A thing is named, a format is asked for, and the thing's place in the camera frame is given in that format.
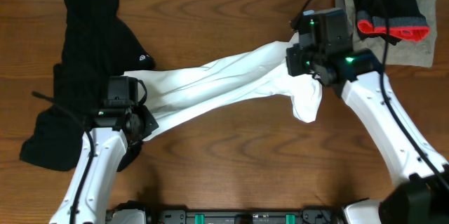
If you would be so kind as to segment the white t-shirt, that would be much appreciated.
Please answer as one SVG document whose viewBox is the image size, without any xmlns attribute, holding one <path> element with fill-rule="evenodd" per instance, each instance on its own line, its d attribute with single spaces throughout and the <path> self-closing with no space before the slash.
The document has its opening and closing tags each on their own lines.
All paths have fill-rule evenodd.
<svg viewBox="0 0 449 224">
<path fill-rule="evenodd" d="M 147 91 L 145 106 L 159 125 L 145 140 L 215 108 L 271 95 L 290 97 L 294 117 L 313 122 L 322 87 L 307 74 L 290 76 L 286 65 L 286 51 L 298 39 L 294 35 L 290 41 L 273 41 L 200 67 L 128 71 L 126 76 L 142 81 L 139 89 Z"/>
</svg>

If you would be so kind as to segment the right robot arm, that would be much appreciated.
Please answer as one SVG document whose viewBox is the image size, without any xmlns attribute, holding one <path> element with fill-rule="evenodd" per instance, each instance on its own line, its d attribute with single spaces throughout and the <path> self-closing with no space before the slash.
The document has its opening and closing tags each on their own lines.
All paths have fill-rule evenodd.
<svg viewBox="0 0 449 224">
<path fill-rule="evenodd" d="M 286 51 L 286 64 L 289 75 L 310 74 L 335 89 L 365 126 L 394 184 L 386 199 L 344 206 L 339 222 L 448 222 L 448 161 L 411 121 L 370 50 L 325 55 L 295 44 Z"/>
</svg>

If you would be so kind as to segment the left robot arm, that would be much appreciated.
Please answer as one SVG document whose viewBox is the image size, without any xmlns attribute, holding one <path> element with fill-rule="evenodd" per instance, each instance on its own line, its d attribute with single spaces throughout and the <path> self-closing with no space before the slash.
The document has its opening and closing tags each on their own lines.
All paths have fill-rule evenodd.
<svg viewBox="0 0 449 224">
<path fill-rule="evenodd" d="M 108 218 L 107 206 L 116 172 L 133 160 L 133 148 L 158 127 L 144 105 L 97 111 L 82 135 L 76 170 L 50 222 L 144 223 L 143 210 L 122 210 Z"/>
</svg>

